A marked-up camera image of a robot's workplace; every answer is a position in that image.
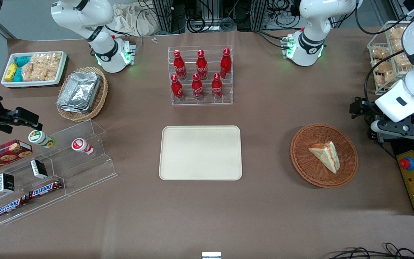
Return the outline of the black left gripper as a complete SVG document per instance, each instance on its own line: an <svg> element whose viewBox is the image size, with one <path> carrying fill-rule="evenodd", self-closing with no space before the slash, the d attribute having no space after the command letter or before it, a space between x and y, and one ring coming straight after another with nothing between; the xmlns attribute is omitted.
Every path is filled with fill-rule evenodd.
<svg viewBox="0 0 414 259"><path fill-rule="evenodd" d="M349 113L351 119L357 117L363 117L364 122L371 126L371 124L376 120L384 119L384 113L379 110L374 102L367 103L367 100L362 97L356 96L354 102L349 106Z"/></svg>

